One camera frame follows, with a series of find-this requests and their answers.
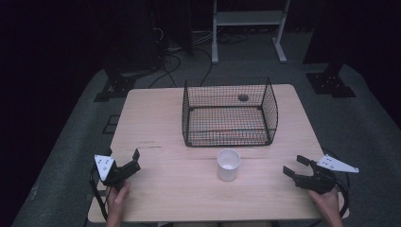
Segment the person's right hand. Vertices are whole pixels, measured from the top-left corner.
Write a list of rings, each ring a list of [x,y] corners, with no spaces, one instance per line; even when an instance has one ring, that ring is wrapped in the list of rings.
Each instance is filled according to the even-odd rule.
[[[334,219],[340,216],[338,190],[333,188],[324,194],[308,190],[307,194],[314,201],[321,215],[326,219]]]

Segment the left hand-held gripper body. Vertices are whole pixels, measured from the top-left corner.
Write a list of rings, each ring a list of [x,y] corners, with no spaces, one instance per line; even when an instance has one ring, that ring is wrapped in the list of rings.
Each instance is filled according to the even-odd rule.
[[[132,175],[132,163],[118,166],[112,156],[96,155],[96,168],[104,185],[120,190]]]

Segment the black stand base plate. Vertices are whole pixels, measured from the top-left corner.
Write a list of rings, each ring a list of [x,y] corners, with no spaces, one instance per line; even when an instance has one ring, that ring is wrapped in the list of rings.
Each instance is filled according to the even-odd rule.
[[[123,98],[133,89],[136,79],[124,77],[121,74],[107,75],[107,81],[102,90],[96,94],[94,102],[107,102],[111,98]]]
[[[306,77],[317,95],[331,95],[336,98],[356,96],[353,90],[346,86],[338,75],[307,73]]]

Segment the black rectangular floor frame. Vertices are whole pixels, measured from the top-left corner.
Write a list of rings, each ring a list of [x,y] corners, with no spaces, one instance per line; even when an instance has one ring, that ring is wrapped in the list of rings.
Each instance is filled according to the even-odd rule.
[[[103,128],[104,134],[114,134],[120,119],[119,114],[111,114]]]

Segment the white cup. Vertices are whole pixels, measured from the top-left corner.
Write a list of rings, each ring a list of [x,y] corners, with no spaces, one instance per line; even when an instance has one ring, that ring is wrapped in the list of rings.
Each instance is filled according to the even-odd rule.
[[[225,148],[218,153],[218,177],[224,182],[231,182],[236,178],[241,164],[239,153],[231,148]]]

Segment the person's left hand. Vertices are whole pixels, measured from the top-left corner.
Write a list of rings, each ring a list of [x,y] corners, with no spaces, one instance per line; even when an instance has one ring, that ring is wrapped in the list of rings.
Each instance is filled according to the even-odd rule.
[[[120,190],[107,187],[108,221],[120,220],[123,216],[125,198],[129,195],[131,184],[124,182]]]

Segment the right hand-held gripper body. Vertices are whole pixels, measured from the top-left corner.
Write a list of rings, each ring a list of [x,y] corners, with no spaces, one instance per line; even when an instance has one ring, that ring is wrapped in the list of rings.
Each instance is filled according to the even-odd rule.
[[[337,184],[335,171],[345,173],[359,173],[359,169],[350,166],[328,154],[325,154],[319,161],[310,160],[313,174],[304,176],[296,174],[297,180],[294,181],[297,187],[312,190],[319,194],[331,191]]]

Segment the white metal stand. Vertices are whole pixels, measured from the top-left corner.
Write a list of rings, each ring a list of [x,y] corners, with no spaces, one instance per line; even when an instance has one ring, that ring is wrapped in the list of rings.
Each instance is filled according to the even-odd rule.
[[[278,26],[275,37],[272,37],[279,62],[286,63],[287,57],[281,40],[288,17],[291,0],[285,0],[281,10],[262,11],[218,11],[218,0],[214,0],[211,62],[218,63],[218,28],[221,26]]]

